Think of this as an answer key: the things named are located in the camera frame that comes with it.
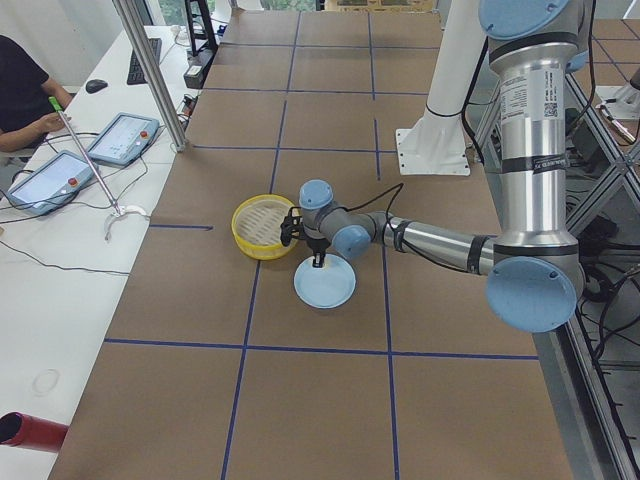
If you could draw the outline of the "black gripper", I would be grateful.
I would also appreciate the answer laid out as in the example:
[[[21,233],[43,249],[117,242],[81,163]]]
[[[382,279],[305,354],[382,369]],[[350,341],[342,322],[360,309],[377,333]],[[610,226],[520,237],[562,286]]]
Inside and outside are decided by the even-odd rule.
[[[325,261],[325,253],[329,248],[329,241],[326,238],[307,238],[307,246],[314,254],[313,267],[323,268]]]

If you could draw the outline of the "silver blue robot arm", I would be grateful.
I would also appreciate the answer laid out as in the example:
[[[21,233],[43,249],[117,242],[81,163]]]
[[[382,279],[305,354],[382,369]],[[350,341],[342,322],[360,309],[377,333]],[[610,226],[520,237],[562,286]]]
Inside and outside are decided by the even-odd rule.
[[[355,288],[351,261],[373,243],[438,266],[487,279],[492,311],[514,328],[551,331],[570,320],[583,291],[577,239],[566,227],[568,73],[588,60],[591,1],[455,1],[423,116],[396,133],[404,175],[465,174],[464,108],[474,72],[488,65],[499,78],[503,222],[495,237],[468,235],[336,201],[331,186],[301,186],[300,216],[283,236],[307,243],[296,270],[298,296],[317,308],[346,302]]]

